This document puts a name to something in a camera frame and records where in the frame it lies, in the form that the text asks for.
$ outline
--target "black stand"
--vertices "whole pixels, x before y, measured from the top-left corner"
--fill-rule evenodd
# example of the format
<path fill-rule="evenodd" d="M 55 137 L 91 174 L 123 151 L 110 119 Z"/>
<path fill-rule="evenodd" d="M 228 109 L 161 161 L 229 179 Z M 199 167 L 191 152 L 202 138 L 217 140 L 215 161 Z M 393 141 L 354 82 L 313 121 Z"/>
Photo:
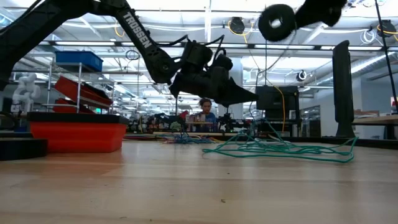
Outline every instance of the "black stand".
<path fill-rule="evenodd" d="M 345 40 L 333 49 L 333 91 L 335 97 L 335 120 L 338 123 L 336 137 L 354 138 L 353 86 L 349 41 Z"/>

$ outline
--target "wooden tabletop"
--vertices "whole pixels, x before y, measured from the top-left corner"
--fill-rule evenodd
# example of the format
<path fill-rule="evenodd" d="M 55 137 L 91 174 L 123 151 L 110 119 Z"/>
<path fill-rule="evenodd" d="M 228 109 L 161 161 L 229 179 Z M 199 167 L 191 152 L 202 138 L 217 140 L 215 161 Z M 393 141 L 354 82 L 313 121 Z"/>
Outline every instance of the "wooden tabletop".
<path fill-rule="evenodd" d="M 353 123 L 361 124 L 398 124 L 398 115 L 379 116 L 372 118 L 357 118 Z"/>
<path fill-rule="evenodd" d="M 123 143 L 110 154 L 0 162 L 4 224 L 396 224 L 398 151 L 348 164 L 234 159 L 208 145 Z"/>

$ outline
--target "metal shelf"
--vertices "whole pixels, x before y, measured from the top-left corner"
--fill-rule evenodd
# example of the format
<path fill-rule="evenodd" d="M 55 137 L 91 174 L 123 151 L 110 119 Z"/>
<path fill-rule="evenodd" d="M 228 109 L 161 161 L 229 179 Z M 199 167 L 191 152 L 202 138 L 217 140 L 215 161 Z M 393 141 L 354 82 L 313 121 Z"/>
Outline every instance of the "metal shelf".
<path fill-rule="evenodd" d="M 52 79 L 52 74 L 53 74 L 53 72 L 55 72 L 55 71 L 57 71 L 57 70 L 59 70 L 59 68 L 61 68 L 61 70 L 64 70 L 64 68 L 62 68 L 62 67 L 58 67 L 59 65 L 62 65 L 62 66 L 70 66 L 70 67 L 77 67 L 78 68 L 78 73 L 77 74 L 75 74 L 75 73 L 73 73 L 73 72 L 70 72 L 70 71 L 65 71 L 65 74 L 63 74 L 62 76 L 64 76 L 65 78 L 67 78 L 67 79 L 69 79 L 69 80 L 72 80 L 72 81 L 74 81 L 74 82 L 77 82 L 77 84 L 78 84 L 78 93 L 77 93 L 77 98 L 76 98 L 76 105 L 54 105 L 54 104 L 50 104 L 49 102 L 50 102 L 50 92 L 51 92 L 51 79 Z M 47 93 L 47 104 L 46 104 L 46 107 L 47 107 L 47 109 L 46 109 L 46 111 L 48 112 L 49 111 L 49 108 L 51 107 L 51 106 L 71 106 L 71 107 L 75 107 L 76 108 L 76 112 L 77 113 L 79 113 L 79 110 L 80 110 L 80 101 L 81 100 L 83 100 L 84 102 L 88 102 L 88 105 L 89 106 L 95 106 L 95 107 L 99 107 L 99 108 L 107 108 L 108 109 L 108 112 L 112 112 L 112 110 L 113 110 L 113 107 L 112 107 L 112 105 L 106 105 L 106 104 L 104 104 L 104 103 L 101 103 L 101 102 L 98 102 L 98 101 L 95 101 L 95 100 L 91 100 L 91 99 L 89 99 L 89 98 L 85 98 L 85 97 L 82 97 L 81 95 L 80 95 L 80 92 L 81 92 L 81 81 L 82 81 L 82 75 L 83 75 L 83 69 L 86 71 L 85 72 L 85 74 L 90 74 L 90 78 L 92 78 L 91 80 L 87 80 L 86 79 L 86 77 L 85 77 L 85 79 L 84 79 L 84 81 L 86 82 L 86 83 L 88 83 L 88 82 L 90 82 L 90 83 L 94 83 L 95 81 L 93 80 L 93 79 L 95 79 L 95 80 L 100 80 L 101 81 L 101 83 L 106 83 L 107 81 L 110 83 L 110 84 L 112 84 L 112 86 L 114 86 L 114 82 L 113 81 L 111 81 L 111 80 L 108 80 L 108 79 L 106 79 L 105 77 L 103 77 L 102 75 L 97 75 L 97 74 L 95 74 L 95 71 L 93 71 L 91 68 L 89 68 L 89 67 L 87 67 L 87 66 L 85 66 L 85 65 L 83 65 L 82 63 L 57 63 L 57 64 L 51 64 L 51 66 L 50 66 L 50 71 L 49 71 L 49 84 L 48 84 L 48 87 L 47 87 L 47 91 L 48 91 L 48 93 Z M 113 91 L 114 90 L 112 90 L 112 94 L 111 94 L 111 99 L 112 99 L 112 101 L 113 101 Z"/>

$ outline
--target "white robot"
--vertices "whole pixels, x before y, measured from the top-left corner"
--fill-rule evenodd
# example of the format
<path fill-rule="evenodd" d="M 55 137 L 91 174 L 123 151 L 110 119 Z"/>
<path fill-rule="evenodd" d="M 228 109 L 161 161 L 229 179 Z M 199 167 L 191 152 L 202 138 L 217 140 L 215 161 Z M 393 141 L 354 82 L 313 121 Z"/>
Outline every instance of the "white robot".
<path fill-rule="evenodd" d="M 27 77 L 20 77 L 18 79 L 18 87 L 12 95 L 12 113 L 28 113 L 33 108 L 34 99 L 37 99 L 41 92 L 40 87 L 35 85 L 36 74 L 32 73 Z"/>

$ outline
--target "person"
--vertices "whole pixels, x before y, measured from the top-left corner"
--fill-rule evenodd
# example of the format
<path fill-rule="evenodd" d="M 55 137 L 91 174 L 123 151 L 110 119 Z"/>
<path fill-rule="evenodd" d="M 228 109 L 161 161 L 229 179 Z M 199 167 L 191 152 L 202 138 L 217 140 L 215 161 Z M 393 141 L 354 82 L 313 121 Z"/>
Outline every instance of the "person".
<path fill-rule="evenodd" d="M 206 122 L 211 122 L 213 124 L 199 125 L 197 126 L 196 132 L 215 132 L 217 129 L 217 118 L 216 115 L 210 112 L 211 110 L 211 100 L 207 98 L 202 98 L 199 101 L 199 105 L 202 109 L 202 112 L 199 112 L 197 115 L 205 115 Z"/>

